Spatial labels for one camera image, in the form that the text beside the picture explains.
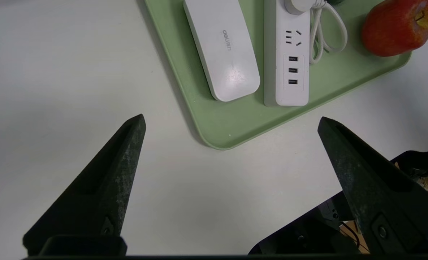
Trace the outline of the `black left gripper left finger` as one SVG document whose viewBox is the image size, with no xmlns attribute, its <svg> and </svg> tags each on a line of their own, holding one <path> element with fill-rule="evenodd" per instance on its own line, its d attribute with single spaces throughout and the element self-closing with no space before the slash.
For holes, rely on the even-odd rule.
<svg viewBox="0 0 428 260">
<path fill-rule="evenodd" d="M 29 257 L 124 257 L 121 230 L 146 121 L 127 120 L 22 239 Z"/>
</svg>

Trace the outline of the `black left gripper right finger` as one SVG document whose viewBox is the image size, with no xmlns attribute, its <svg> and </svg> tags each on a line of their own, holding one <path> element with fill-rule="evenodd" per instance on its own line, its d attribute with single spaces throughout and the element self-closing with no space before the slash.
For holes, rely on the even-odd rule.
<svg viewBox="0 0 428 260">
<path fill-rule="evenodd" d="M 317 131 L 371 255 L 428 254 L 428 191 L 336 120 Z"/>
</svg>

